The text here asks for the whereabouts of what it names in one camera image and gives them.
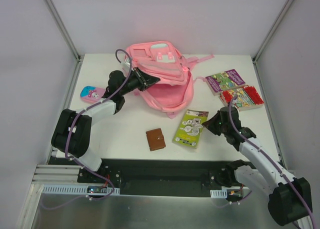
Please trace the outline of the green comic paperback book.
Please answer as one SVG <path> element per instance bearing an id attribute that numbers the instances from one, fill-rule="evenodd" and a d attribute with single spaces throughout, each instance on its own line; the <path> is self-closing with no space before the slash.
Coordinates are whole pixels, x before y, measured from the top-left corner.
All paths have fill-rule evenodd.
<path id="1" fill-rule="evenodd" d="M 187 109 L 175 132 L 172 142 L 196 149 L 199 145 L 203 123 L 207 121 L 208 111 Z"/>

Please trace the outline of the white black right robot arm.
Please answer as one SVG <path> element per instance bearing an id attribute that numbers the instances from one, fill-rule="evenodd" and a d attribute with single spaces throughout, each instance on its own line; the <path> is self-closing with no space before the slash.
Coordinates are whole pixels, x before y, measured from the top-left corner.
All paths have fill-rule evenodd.
<path id="1" fill-rule="evenodd" d="M 216 136 L 224 135 L 226 141 L 249 160 L 228 163 L 215 176 L 217 184 L 224 187 L 242 184 L 264 196 L 271 217 L 280 226 L 294 224 L 300 228 L 310 221 L 309 228 L 317 228 L 309 182 L 295 177 L 271 158 L 256 134 L 242 126 L 235 107 L 221 108 L 202 125 Z"/>

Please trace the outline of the purple treehouse paperback book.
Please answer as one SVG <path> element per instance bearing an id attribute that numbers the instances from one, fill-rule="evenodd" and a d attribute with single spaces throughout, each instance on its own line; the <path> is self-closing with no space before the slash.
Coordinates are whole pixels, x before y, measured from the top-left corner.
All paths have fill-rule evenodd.
<path id="1" fill-rule="evenodd" d="M 214 96 L 246 85 L 246 82 L 235 69 L 206 76 L 205 81 Z"/>

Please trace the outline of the pink student backpack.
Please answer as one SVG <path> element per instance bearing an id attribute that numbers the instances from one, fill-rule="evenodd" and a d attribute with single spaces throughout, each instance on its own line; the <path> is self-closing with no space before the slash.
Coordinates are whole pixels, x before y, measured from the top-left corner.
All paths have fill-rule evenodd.
<path id="1" fill-rule="evenodd" d="M 169 41 L 154 41 L 133 44 L 125 50 L 132 58 L 132 66 L 160 79 L 144 91 L 137 91 L 153 109 L 161 111 L 171 119 L 185 109 L 194 97 L 193 68 L 213 54 L 199 58 L 186 58 Z"/>

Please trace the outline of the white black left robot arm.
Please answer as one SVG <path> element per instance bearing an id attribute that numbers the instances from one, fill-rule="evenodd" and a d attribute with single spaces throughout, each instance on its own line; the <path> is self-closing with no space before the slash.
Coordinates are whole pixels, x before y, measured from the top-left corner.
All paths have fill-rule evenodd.
<path id="1" fill-rule="evenodd" d="M 94 183 L 107 181 L 106 166 L 102 159 L 90 149 L 91 129 L 105 117 L 118 113 L 124 103 L 124 96 L 134 90 L 141 92 L 152 87 L 160 78 L 146 74 L 135 67 L 124 76 L 119 70 L 109 74 L 108 86 L 102 98 L 78 111 L 62 110 L 51 138 L 51 145 L 86 169 Z"/>

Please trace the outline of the red treehouse paperback book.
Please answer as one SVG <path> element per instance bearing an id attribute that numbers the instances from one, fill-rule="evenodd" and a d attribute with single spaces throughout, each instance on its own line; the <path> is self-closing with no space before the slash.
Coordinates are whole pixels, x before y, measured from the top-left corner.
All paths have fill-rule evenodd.
<path id="1" fill-rule="evenodd" d="M 265 104 L 257 89 L 250 85 L 222 91 L 219 98 L 224 106 L 228 106 L 234 96 L 237 98 L 233 101 L 233 105 L 239 111 L 260 108 Z"/>

